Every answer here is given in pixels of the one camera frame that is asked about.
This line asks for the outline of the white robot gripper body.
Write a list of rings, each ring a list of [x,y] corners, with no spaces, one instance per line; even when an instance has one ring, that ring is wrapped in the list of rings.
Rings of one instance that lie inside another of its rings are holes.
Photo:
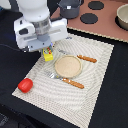
[[[47,0],[16,0],[23,16],[14,22],[17,45],[33,52],[68,36],[67,20],[50,20]]]

